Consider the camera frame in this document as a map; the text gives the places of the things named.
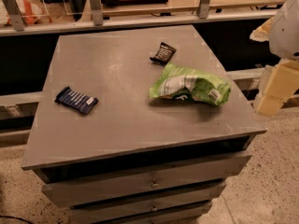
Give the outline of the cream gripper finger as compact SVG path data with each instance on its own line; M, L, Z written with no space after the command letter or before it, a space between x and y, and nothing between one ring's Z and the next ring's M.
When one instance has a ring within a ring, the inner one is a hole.
M249 36L249 39L257 42L268 41L273 20L274 18L270 18L267 21L265 21L262 25L260 25L258 28L253 30Z

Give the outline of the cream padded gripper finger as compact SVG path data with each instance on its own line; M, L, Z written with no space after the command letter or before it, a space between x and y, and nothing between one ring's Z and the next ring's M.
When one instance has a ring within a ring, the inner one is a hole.
M263 70L253 107L258 114L273 117L298 89L299 62L282 59Z

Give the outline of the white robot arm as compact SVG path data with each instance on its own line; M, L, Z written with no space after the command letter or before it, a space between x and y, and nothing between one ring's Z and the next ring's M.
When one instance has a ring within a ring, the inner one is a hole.
M299 89L299 0L287 0L249 38L268 41L270 52L280 58L274 67L265 67L253 103L258 114L273 117Z

